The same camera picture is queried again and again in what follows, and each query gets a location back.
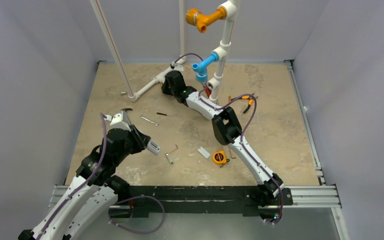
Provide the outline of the white remote control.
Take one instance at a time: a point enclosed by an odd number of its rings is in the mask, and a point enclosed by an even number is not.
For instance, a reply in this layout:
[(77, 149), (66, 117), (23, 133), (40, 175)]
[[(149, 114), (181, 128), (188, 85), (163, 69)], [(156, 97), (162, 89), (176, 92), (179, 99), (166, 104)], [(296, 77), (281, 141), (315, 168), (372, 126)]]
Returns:
[(158, 156), (161, 150), (160, 146), (157, 143), (155, 143), (152, 139), (148, 141), (146, 145), (146, 149), (150, 151), (152, 154), (154, 154), (155, 156)]

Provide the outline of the white battery cover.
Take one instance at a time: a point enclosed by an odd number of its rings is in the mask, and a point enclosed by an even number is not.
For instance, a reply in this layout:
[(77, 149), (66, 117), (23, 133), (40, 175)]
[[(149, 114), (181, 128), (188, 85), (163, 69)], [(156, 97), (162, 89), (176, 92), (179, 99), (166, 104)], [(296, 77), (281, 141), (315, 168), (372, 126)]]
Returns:
[(211, 154), (202, 146), (200, 146), (197, 150), (206, 159), (208, 159), (211, 156)]

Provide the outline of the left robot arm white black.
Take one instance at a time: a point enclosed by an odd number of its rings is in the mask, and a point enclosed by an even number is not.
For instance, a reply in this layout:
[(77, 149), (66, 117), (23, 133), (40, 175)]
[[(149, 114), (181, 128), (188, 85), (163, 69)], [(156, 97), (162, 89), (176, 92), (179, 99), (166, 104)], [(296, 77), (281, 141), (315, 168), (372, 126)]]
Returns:
[(23, 230), (19, 240), (77, 240), (111, 205), (130, 198), (130, 185), (115, 174), (129, 155), (160, 146), (134, 125), (105, 130), (102, 143), (85, 157), (71, 184), (48, 215), (33, 229)]

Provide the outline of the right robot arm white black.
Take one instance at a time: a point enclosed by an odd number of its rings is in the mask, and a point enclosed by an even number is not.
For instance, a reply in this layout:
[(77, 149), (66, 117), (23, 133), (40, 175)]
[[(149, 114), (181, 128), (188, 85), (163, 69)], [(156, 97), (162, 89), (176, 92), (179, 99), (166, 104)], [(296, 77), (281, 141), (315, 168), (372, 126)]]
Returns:
[(274, 203), (279, 208), (285, 205), (283, 180), (252, 149), (245, 137), (249, 123), (242, 127), (229, 103), (219, 106), (202, 97), (200, 91), (186, 85), (182, 73), (178, 70), (172, 70), (164, 76), (161, 90), (165, 95), (174, 96), (180, 104), (194, 109), (211, 121), (214, 137), (219, 144), (233, 150), (250, 170), (264, 202)]

